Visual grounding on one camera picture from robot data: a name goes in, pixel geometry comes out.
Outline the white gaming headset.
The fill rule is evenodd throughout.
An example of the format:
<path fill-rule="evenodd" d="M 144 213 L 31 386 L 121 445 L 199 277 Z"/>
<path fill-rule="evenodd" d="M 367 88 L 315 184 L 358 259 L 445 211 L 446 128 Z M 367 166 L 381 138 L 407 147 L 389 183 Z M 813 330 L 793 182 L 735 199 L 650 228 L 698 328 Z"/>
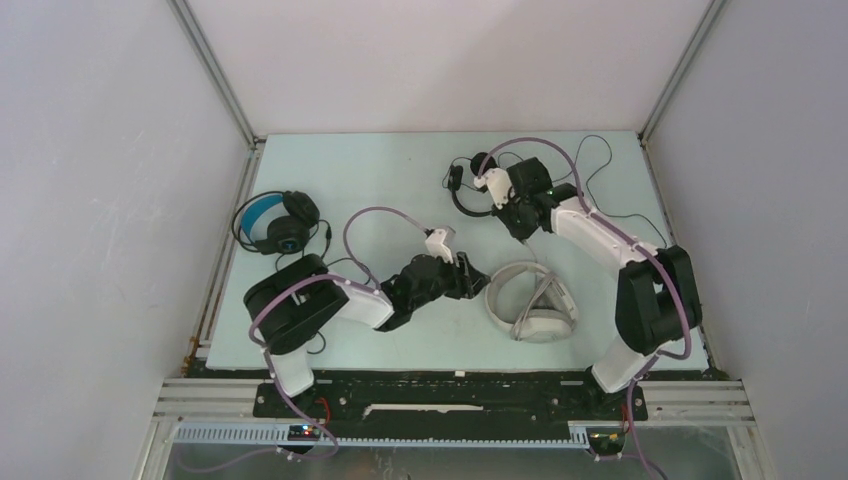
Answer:
<path fill-rule="evenodd" d="M 499 295 L 511 280 L 532 274 L 535 286 L 520 312 L 507 321 L 496 311 Z M 564 281 L 549 268 L 532 261 L 507 264 L 491 276 L 484 291 L 484 306 L 492 323 L 515 342 L 551 343 L 576 330 L 579 310 Z"/>

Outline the small black on-ear headphones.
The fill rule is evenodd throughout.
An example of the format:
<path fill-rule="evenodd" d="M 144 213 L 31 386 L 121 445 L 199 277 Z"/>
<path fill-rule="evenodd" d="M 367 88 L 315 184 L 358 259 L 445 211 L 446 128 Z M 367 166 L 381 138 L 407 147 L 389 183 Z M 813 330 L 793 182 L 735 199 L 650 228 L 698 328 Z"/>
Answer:
<path fill-rule="evenodd" d="M 482 169 L 483 173 L 486 172 L 489 169 L 492 169 L 492 168 L 503 169 L 500 166 L 498 160 L 495 159 L 494 157 L 492 157 L 491 155 L 489 155 L 486 152 L 479 152 L 479 153 L 475 154 L 473 157 L 470 157 L 470 158 L 468 158 L 468 157 L 457 157 L 456 159 L 454 159 L 451 162 L 451 164 L 450 164 L 450 166 L 449 166 L 449 168 L 448 168 L 448 170 L 445 174 L 445 177 L 442 180 L 442 187 L 450 192 L 453 205 L 463 215 L 471 217 L 471 218 L 485 218 L 485 217 L 488 217 L 488 216 L 495 215 L 497 209 L 494 207 L 494 204 L 488 210 L 475 211 L 475 210 L 472 210 L 472 209 L 469 209 L 468 207 L 466 207 L 461 202 L 461 200 L 459 199 L 458 192 L 463 187 L 466 187 L 467 189 L 476 191 L 478 193 L 488 193 L 486 188 L 479 190 L 475 186 L 472 186 L 471 184 L 466 183 L 464 181 L 465 168 L 463 166 L 457 164 L 457 162 L 459 160 L 466 160 L 468 162 L 469 171 L 472 174 L 476 174 L 479 169 Z M 513 186 L 512 191 L 510 192 L 509 202 L 514 197 L 515 197 L 515 189 L 514 189 L 514 186 Z"/>

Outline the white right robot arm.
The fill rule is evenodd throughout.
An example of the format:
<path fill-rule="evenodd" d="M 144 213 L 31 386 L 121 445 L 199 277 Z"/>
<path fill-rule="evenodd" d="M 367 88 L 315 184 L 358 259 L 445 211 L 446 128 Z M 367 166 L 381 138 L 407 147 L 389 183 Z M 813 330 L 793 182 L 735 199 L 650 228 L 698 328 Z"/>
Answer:
<path fill-rule="evenodd" d="M 486 168 L 475 184 L 493 200 L 492 214 L 517 240 L 539 230 L 570 241 L 617 282 L 616 337 L 591 369 L 581 392 L 585 411 L 606 418 L 622 403 L 620 390 L 644 375 L 655 358 L 686 359 L 692 331 L 702 320 L 689 254 L 658 248 L 624 232 L 585 197 L 581 188 L 555 185 L 530 158 L 506 169 Z"/>

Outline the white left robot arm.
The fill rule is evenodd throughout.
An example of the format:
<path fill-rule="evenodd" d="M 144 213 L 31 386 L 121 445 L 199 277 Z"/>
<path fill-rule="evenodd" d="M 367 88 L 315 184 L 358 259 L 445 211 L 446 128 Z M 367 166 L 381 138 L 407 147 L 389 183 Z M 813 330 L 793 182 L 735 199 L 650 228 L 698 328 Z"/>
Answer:
<path fill-rule="evenodd" d="M 316 403 L 307 343 L 333 320 L 359 322 L 390 332 L 406 325 L 422 307 L 442 298 L 473 299 L 491 282 L 466 253 L 453 260 L 420 254 L 377 286 L 332 272 L 316 254 L 307 255 L 250 287 L 243 303 L 250 315 L 249 339 L 260 347 L 279 387 L 277 402 L 292 416 Z"/>

